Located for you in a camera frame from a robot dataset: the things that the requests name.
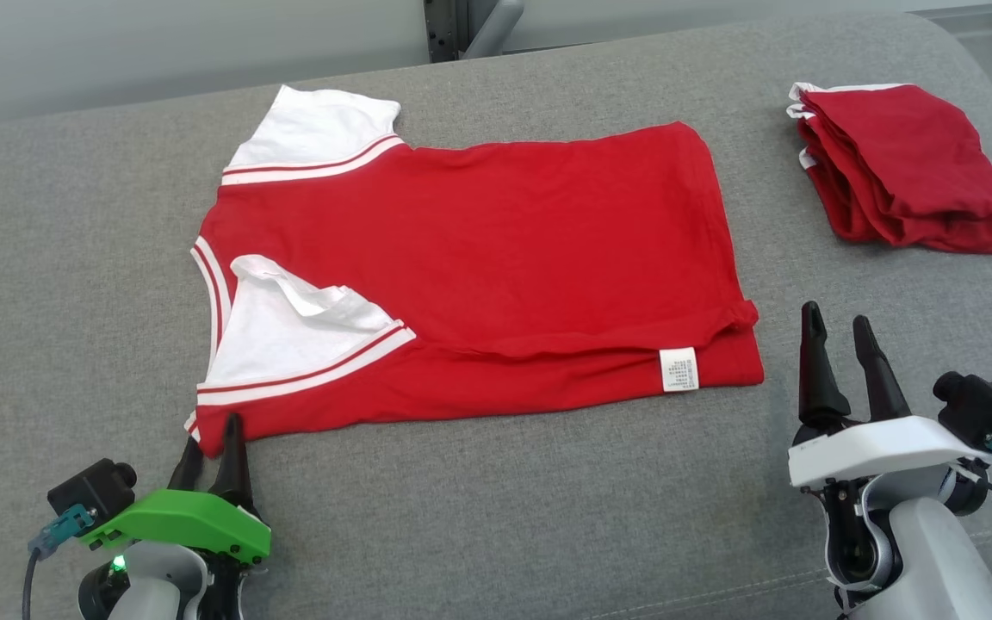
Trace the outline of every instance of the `gray fabric surface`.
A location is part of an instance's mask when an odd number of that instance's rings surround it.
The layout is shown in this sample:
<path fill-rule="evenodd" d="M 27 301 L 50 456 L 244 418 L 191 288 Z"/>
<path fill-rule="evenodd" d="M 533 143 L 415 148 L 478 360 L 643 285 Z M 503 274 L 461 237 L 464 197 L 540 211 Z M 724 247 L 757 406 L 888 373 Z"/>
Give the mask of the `gray fabric surface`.
<path fill-rule="evenodd" d="M 582 412 L 364 426 L 259 441 L 275 531 L 248 617 L 716 619 L 835 615 L 822 514 L 788 486 L 799 307 L 821 302 L 865 408 L 867 313 L 915 412 L 948 369 L 992 377 L 992 257 L 842 244 L 799 168 L 788 87 L 913 82 L 992 158 L 992 87 L 917 17 L 732 25 L 296 86 L 403 105 L 414 146 L 593 138 L 669 121 L 716 158 L 767 381 Z M 19 609 L 44 492 L 100 456 L 165 483 L 208 356 L 189 245 L 276 88 L 0 126 L 0 617 Z M 468 201 L 468 196 L 446 196 Z M 992 500 L 964 520 L 992 566 Z M 38 567 L 34 619 L 72 617 L 105 560 Z"/>

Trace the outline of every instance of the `white and red striped trim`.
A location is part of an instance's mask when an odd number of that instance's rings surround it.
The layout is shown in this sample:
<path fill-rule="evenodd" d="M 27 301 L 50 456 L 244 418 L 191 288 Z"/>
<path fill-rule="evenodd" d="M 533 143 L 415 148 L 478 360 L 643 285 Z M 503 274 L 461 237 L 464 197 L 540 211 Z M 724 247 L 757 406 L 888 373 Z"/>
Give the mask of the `white and red striped trim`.
<path fill-rule="evenodd" d="M 316 177 L 333 177 L 335 174 L 350 172 L 369 164 L 382 153 L 403 145 L 397 134 L 381 136 L 355 156 L 341 158 L 339 161 L 320 162 L 320 164 L 251 164 L 231 165 L 221 174 L 221 185 L 240 185 L 244 183 L 264 183 L 268 181 L 292 181 L 295 179 L 316 179 Z"/>
<path fill-rule="evenodd" d="M 197 404 L 232 405 L 247 403 L 251 400 L 262 400 L 271 396 L 281 396 L 300 392 L 302 389 L 316 388 L 329 381 L 347 376 L 381 360 L 389 353 L 401 348 L 416 338 L 416 333 L 406 328 L 401 321 L 373 335 L 362 345 L 356 346 L 342 356 L 324 366 L 324 368 L 308 370 L 300 375 L 271 377 L 247 384 L 209 384 L 197 386 Z"/>
<path fill-rule="evenodd" d="M 220 270 L 213 248 L 209 247 L 204 237 L 197 237 L 189 254 L 201 270 L 201 278 L 205 279 L 205 287 L 209 292 L 209 368 L 212 368 L 221 335 L 224 335 L 225 326 L 228 326 L 228 315 L 232 313 L 232 297 L 228 294 L 224 271 Z"/>

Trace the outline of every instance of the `white plastic part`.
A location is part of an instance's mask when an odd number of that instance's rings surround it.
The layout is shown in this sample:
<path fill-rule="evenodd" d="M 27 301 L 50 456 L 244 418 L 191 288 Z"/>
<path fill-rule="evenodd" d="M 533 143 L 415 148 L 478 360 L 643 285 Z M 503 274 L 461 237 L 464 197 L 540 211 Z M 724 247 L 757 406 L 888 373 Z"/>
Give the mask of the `white plastic part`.
<path fill-rule="evenodd" d="M 823 487 L 824 480 L 854 480 L 992 455 L 962 443 L 936 420 L 909 416 L 844 429 L 787 450 L 793 487 Z"/>

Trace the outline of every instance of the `clothing tag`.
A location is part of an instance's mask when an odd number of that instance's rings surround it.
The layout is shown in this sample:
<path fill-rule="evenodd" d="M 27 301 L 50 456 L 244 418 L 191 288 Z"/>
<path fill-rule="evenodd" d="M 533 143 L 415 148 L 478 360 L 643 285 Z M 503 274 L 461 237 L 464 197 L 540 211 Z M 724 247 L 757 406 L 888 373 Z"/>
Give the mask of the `clothing tag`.
<path fill-rule="evenodd" d="M 696 350 L 691 346 L 685 349 L 661 349 L 660 378 L 665 382 L 665 392 L 699 389 Z"/>

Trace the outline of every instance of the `red fabric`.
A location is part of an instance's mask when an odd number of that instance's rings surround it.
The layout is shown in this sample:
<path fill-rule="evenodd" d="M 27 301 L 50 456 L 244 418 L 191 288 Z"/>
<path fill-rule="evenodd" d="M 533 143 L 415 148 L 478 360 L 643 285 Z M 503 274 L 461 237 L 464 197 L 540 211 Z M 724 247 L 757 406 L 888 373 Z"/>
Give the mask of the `red fabric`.
<path fill-rule="evenodd" d="M 808 172 L 839 236 L 992 254 L 992 165 L 962 110 L 912 85 L 802 101 Z"/>
<path fill-rule="evenodd" d="M 324 385 L 198 406 L 206 455 L 231 411 L 257 439 L 661 394 L 661 349 L 693 346 L 704 388 L 764 378 L 710 153 L 680 123 L 567 144 L 401 145 L 338 176 L 223 185 L 201 235 L 232 293 L 229 264 L 260 254 L 417 334 Z"/>

